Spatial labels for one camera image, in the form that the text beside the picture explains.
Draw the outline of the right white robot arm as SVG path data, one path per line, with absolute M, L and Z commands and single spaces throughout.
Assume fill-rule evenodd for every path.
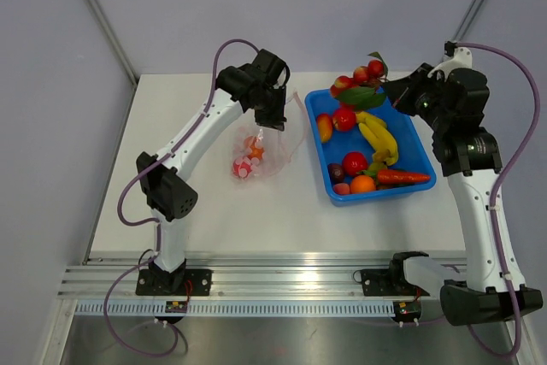
M 425 253 L 398 254 L 398 266 L 387 274 L 390 288 L 407 293 L 418 286 L 437 297 L 456 327 L 516 320 L 541 309 L 542 293 L 526 285 L 510 243 L 497 183 L 507 166 L 481 125 L 490 96 L 486 77 L 471 68 L 436 75 L 422 64 L 383 90 L 395 110 L 432 129 L 433 154 L 456 200 L 467 256 L 461 277 Z

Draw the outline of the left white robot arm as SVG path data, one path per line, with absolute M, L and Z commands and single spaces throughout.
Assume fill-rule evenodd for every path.
M 286 84 L 291 72 L 285 61 L 259 50 L 250 63 L 229 66 L 214 75 L 208 99 L 171 144 L 155 155 L 137 158 L 140 187 L 157 220 L 156 255 L 148 271 L 167 295 L 185 283 L 182 221 L 196 206 L 197 192 L 188 184 L 195 166 L 220 135 L 251 110 L 255 123 L 279 132 L 285 129 Z

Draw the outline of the yellow banana bunch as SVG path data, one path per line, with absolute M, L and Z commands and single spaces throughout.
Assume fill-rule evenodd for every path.
M 395 165 L 399 159 L 398 145 L 387 124 L 366 111 L 357 112 L 356 120 L 360 133 L 373 148 L 373 162 Z

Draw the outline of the small orange pumpkin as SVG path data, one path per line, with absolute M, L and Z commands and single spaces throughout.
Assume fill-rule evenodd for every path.
M 252 162 L 263 160 L 265 149 L 262 140 L 256 136 L 249 136 L 244 140 L 244 155 Z

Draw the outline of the clear pink-dotted zip bag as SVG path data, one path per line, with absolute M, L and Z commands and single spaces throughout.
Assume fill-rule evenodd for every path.
M 296 157 L 309 133 L 306 109 L 296 89 L 289 93 L 285 108 L 289 109 L 289 117 L 284 131 L 261 127 L 250 121 L 241 123 L 235 129 L 232 138 L 232 163 L 237 157 L 244 156 L 244 140 L 249 136 L 260 138 L 265 152 L 257 170 L 249 178 L 240 180 L 232 175 L 234 179 L 247 181 L 273 177 Z

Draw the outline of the red yellow mango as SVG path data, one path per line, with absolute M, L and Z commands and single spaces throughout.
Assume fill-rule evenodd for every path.
M 316 117 L 316 126 L 318 129 L 320 142 L 327 143 L 333 135 L 332 117 L 328 113 L 322 113 Z

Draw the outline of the wrinkled red tomato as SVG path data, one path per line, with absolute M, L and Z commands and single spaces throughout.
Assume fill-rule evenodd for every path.
M 232 175 L 240 180 L 249 178 L 258 168 L 259 162 L 247 156 L 237 157 L 232 163 Z

